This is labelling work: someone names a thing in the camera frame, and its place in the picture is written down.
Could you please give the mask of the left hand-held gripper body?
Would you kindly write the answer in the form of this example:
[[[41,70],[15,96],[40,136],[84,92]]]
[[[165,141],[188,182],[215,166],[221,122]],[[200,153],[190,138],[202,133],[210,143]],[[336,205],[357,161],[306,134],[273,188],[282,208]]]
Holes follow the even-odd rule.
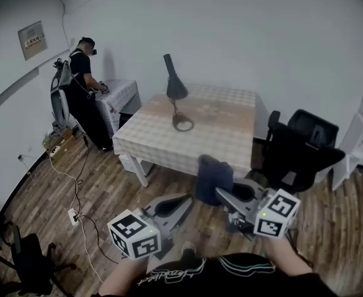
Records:
[[[173,248],[177,230],[163,238],[158,217],[147,217],[143,209],[125,210],[107,224],[113,244],[131,260],[156,256],[158,260]]]

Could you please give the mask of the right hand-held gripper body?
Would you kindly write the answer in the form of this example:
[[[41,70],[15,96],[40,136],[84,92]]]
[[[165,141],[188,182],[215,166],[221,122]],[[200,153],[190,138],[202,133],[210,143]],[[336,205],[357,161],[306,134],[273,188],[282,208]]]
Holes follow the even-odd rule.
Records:
[[[269,195],[251,210],[251,221],[245,221],[237,213],[229,212],[230,223],[247,238],[256,235],[282,238],[294,222],[300,200],[279,189],[269,189]]]

